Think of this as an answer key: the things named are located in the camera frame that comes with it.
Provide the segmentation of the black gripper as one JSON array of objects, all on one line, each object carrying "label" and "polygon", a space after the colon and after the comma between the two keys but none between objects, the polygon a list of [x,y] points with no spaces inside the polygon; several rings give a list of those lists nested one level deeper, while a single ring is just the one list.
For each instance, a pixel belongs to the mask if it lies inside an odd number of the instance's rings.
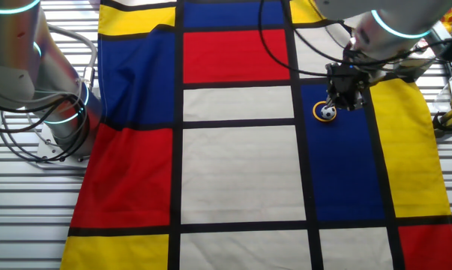
[{"label": "black gripper", "polygon": [[364,107],[362,91],[369,85],[367,73],[348,64],[330,63],[325,66],[328,77],[325,108],[354,111]]}]

